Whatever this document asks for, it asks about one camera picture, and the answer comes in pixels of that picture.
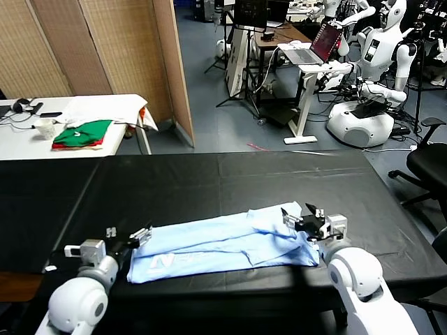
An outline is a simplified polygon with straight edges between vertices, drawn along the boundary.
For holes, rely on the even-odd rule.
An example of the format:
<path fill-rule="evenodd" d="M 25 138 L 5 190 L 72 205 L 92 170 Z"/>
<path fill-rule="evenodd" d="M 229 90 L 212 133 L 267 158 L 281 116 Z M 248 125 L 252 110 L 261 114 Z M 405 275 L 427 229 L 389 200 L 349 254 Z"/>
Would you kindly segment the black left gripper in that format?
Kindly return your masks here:
<path fill-rule="evenodd" d="M 106 228 L 106 255 L 115 260 L 125 260 L 130 250 L 143 246 L 152 238 L 152 228 L 146 226 L 134 233 L 118 232 L 116 227 Z"/>

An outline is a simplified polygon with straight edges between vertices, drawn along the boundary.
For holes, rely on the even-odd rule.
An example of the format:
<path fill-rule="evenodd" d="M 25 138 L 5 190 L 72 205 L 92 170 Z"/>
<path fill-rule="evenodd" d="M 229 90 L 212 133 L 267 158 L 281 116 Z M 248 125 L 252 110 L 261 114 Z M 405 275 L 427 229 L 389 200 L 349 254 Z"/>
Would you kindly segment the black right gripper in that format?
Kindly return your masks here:
<path fill-rule="evenodd" d="M 329 237 L 329 227 L 324 217 L 324 209 L 314 204 L 305 204 L 313 215 L 303 216 L 302 218 L 289 214 L 284 208 L 281 208 L 283 223 L 288 228 L 295 228 L 297 232 L 305 232 L 307 241 L 322 241 Z"/>

